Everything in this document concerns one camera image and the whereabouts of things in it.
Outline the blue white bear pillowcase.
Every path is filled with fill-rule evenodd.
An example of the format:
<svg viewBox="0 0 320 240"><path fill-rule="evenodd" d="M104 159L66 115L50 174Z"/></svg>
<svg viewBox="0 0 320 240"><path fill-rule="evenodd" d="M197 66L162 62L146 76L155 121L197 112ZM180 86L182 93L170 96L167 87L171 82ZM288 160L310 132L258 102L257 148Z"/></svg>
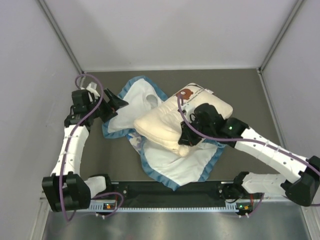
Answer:
<svg viewBox="0 0 320 240"><path fill-rule="evenodd" d="M130 79L117 96L128 105L117 110L117 116L102 125L106 139L127 138L140 155L144 172L173 191L209 178L225 145L206 139L189 155L181 157L140 135L133 126L134 120L168 99L146 76Z"/></svg>

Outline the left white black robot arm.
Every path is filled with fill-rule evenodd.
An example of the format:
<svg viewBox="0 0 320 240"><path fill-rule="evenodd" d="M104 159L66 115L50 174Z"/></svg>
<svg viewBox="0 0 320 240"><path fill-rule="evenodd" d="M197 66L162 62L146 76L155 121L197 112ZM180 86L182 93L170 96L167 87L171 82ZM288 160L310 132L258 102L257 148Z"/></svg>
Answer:
<svg viewBox="0 0 320 240"><path fill-rule="evenodd" d="M64 120L64 137L57 163L50 176L42 179L42 189L54 212L87 209L91 200L100 195L109 198L114 191L107 174L93 175L87 180L80 176L85 143L96 118L104 123L117 116L117 111L128 105L109 89L103 96L92 87L71 93L72 105Z"/></svg>

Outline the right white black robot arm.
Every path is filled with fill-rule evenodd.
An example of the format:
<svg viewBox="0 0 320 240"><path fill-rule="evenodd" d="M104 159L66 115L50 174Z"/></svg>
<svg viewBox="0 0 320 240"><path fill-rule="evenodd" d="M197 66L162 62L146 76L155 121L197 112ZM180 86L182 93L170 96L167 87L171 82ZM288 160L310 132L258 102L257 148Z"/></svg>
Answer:
<svg viewBox="0 0 320 240"><path fill-rule="evenodd" d="M314 206L320 187L320 158L294 154L264 138L245 122L235 117L224 118L215 106L203 103L186 117L183 102L178 101L182 140L194 144L200 139L213 140L247 153L277 171L276 174L255 174L242 171L233 181L233 192L239 198L249 194L283 195L304 207Z"/></svg>

